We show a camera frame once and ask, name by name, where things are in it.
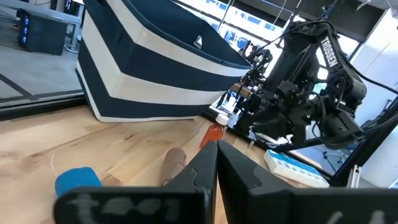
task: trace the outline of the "floor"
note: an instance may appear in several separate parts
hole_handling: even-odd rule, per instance
[[[71,168],[92,167],[103,185],[156,186],[165,153],[181,147],[190,161],[210,124],[202,117],[100,123],[85,106],[0,122],[0,223],[53,223],[55,178]],[[268,169],[262,149],[228,133],[223,139]],[[215,223],[226,223],[220,195]]]
[[[77,54],[66,50],[61,56],[26,52],[17,44],[13,23],[0,16],[0,107],[81,94],[75,73]]]

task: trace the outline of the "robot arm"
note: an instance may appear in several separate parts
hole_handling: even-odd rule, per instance
[[[242,81],[245,86],[256,86],[260,84],[262,79],[264,78],[263,73],[265,69],[268,67],[269,63],[272,61],[273,56],[270,50],[261,50],[253,55],[254,57],[261,56],[261,60],[259,62],[247,60],[249,63],[254,64],[253,68],[243,76]]]
[[[355,123],[354,114],[365,97],[366,87],[348,66],[332,26],[325,21],[298,22],[290,27],[288,33],[291,43],[294,43],[292,37],[300,37],[299,41],[304,39],[311,47],[318,45],[321,48],[329,73],[327,87],[309,100],[311,93],[304,91],[307,86],[295,83],[295,80],[303,78],[293,77],[297,70],[302,70],[300,65],[303,63],[300,63],[294,69],[295,74],[285,77],[271,99],[269,94],[265,95],[266,99],[262,97],[256,112],[243,118],[246,125],[254,132],[274,139],[293,134],[292,142],[300,146],[306,140],[305,127],[316,121],[325,145],[331,149],[341,149],[359,141],[363,130]]]

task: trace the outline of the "black cable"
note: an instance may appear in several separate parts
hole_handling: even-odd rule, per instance
[[[41,5],[44,5],[44,4],[50,4],[52,1],[49,1],[49,2],[45,2],[45,3],[40,3],[40,4],[36,4],[37,3],[37,0],[35,1],[35,6],[41,6]]]
[[[381,123],[381,124],[379,124],[379,125],[377,125],[377,126],[375,126],[373,128],[369,128],[369,129],[365,130],[364,133],[365,134],[373,133],[373,132],[375,132],[375,131],[377,131],[379,129],[386,128],[386,127],[392,125],[393,123],[395,123],[397,121],[398,121],[398,114],[395,114],[392,118],[388,119],[387,121],[385,121],[385,122],[383,122],[383,123]]]
[[[370,78],[364,76],[360,71],[358,71],[358,70],[354,67],[354,65],[352,65],[352,64],[349,62],[349,60],[348,60],[346,57],[343,57],[343,58],[344,58],[345,62],[348,64],[348,66],[350,67],[350,69],[354,70],[354,72],[355,72],[359,77],[363,78],[364,80],[368,81],[369,83],[372,83],[372,84],[375,84],[375,85],[377,85],[377,86],[379,86],[379,87],[385,88],[385,89],[387,89],[387,90],[389,90],[389,91],[391,91],[391,92],[393,92],[393,93],[395,93],[395,94],[398,95],[398,91],[397,91],[397,90],[395,90],[395,89],[393,89],[393,88],[391,88],[391,87],[388,87],[388,86],[386,86],[386,85],[384,85],[384,84],[382,84],[382,83],[378,83],[378,82],[376,82],[376,81],[374,81],[374,80],[371,80]]]
[[[270,45],[271,43],[277,41],[279,38],[283,37],[284,35],[285,35],[285,34],[282,34],[282,35],[278,36],[276,39],[270,41],[268,44],[266,44],[266,45],[260,47],[260,48],[257,49],[255,52],[253,52],[253,53],[249,54],[248,56],[246,56],[246,58],[248,58],[248,57],[250,57],[250,56],[253,56],[255,53],[257,53],[258,51],[264,49],[264,47],[267,47],[267,46]]]
[[[315,134],[315,126],[318,126],[318,121],[316,121],[315,124],[313,124],[312,130],[311,130],[312,134],[317,138],[318,136]]]

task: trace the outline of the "metal rod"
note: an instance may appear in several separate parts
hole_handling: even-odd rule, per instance
[[[349,173],[347,188],[358,188],[359,179],[361,178],[361,171],[362,167],[355,164]]]
[[[386,2],[387,2],[388,6],[389,6],[391,9],[394,9],[394,8],[392,7],[390,1],[386,0]]]
[[[226,6],[223,19],[220,21],[220,24],[219,24],[218,27],[217,27],[217,33],[220,33],[221,25],[223,25],[223,23],[224,23],[226,14],[227,14],[228,11],[229,11],[229,7],[232,6],[232,4],[234,4],[234,2],[235,2],[235,0],[229,0],[229,1],[228,1],[228,4],[227,4],[227,6]]]
[[[303,2],[303,0],[300,0],[300,1],[297,3],[296,8],[294,8],[293,13],[290,15],[290,18],[291,18],[291,19],[289,19],[289,20],[286,22],[285,27],[288,27],[288,26],[293,22],[294,17],[297,16],[297,14],[299,13],[301,7],[303,6],[302,2]]]
[[[274,23],[273,23],[272,25],[275,25],[276,21],[278,21],[278,19],[279,19],[280,14],[281,14],[282,11],[285,9],[286,1],[287,1],[287,0],[285,0],[284,4],[282,5],[282,8],[280,9],[280,11],[279,11],[279,13],[278,13],[278,16],[275,18],[275,21],[274,21]]]

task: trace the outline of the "wooden tabletop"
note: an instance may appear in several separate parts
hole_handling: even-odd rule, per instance
[[[71,168],[92,167],[103,185],[156,186],[166,152],[181,147],[190,161],[210,124],[100,123],[85,106],[0,122],[0,223],[53,223],[54,182]],[[224,140],[267,169],[262,149],[228,133]],[[217,202],[216,223],[226,223],[220,190]]]

